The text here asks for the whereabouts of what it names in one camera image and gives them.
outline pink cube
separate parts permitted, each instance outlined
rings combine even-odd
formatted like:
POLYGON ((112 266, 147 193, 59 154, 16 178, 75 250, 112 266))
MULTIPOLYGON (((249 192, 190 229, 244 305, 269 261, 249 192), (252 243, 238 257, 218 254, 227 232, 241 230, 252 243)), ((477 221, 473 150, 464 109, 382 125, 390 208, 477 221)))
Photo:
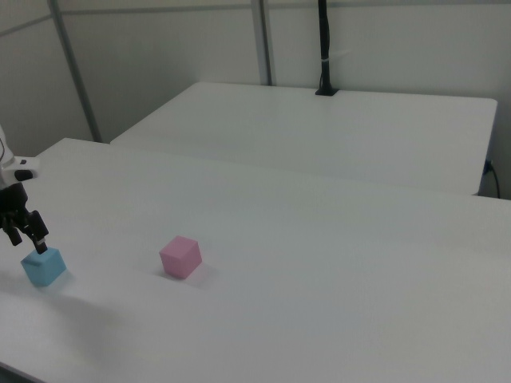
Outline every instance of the pink cube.
POLYGON ((202 263, 199 243, 193 239, 177 236, 160 251, 165 273, 185 279, 202 263))

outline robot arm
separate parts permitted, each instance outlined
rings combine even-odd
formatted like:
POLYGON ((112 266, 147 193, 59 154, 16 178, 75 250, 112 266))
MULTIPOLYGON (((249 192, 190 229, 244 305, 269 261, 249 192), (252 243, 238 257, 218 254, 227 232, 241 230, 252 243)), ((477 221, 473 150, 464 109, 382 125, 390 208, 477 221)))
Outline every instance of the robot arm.
POLYGON ((13 246, 22 242, 18 231, 27 235, 39 254, 47 250, 45 236, 48 229, 37 211, 29 212, 28 197, 21 184, 39 175, 39 159, 16 157, 7 147, 6 136, 0 126, 0 223, 13 246))

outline black pole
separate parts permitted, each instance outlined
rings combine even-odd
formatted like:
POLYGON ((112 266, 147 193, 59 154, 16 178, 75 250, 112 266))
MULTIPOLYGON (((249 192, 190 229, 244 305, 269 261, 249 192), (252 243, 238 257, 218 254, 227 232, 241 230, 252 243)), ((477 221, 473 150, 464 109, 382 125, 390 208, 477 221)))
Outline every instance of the black pole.
POLYGON ((316 94, 319 96, 333 96, 337 89, 332 88, 330 83, 330 26, 328 25, 327 0, 318 0, 319 11, 319 39, 321 41, 321 80, 316 94))

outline black cable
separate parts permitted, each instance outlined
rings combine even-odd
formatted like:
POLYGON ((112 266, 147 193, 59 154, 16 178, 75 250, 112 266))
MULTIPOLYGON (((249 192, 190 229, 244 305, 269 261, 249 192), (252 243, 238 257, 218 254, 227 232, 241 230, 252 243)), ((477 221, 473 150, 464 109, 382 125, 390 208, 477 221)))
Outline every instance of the black cable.
POLYGON ((500 199, 501 198, 501 187, 498 184, 497 172, 495 172, 495 169, 493 168, 493 166, 492 166, 492 172, 493 172, 493 177, 495 178, 495 185, 497 185, 497 198, 500 199))
POLYGON ((2 155, 0 156, 0 163, 1 163, 3 160, 3 155, 6 154, 6 147, 3 146, 3 141, 1 138, 0 138, 0 144, 2 144, 2 155))
POLYGON ((486 175, 488 173, 493 173, 493 178, 495 179, 495 185, 497 186, 497 198, 501 198, 501 186, 498 183, 498 177, 497 172, 495 172, 495 168, 493 167, 493 161, 492 160, 486 160, 485 161, 485 167, 482 170, 482 175, 486 175))

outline table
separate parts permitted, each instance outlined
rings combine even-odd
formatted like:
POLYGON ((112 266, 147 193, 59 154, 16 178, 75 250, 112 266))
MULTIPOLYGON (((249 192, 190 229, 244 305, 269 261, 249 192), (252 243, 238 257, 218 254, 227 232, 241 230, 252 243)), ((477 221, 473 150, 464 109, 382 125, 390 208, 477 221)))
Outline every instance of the table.
POLYGON ((0 238, 0 362, 51 382, 504 382, 511 205, 63 140, 28 208, 69 273, 0 238), (162 271, 197 239, 185 281, 162 271))
POLYGON ((112 144, 477 194, 497 102, 198 83, 112 144))

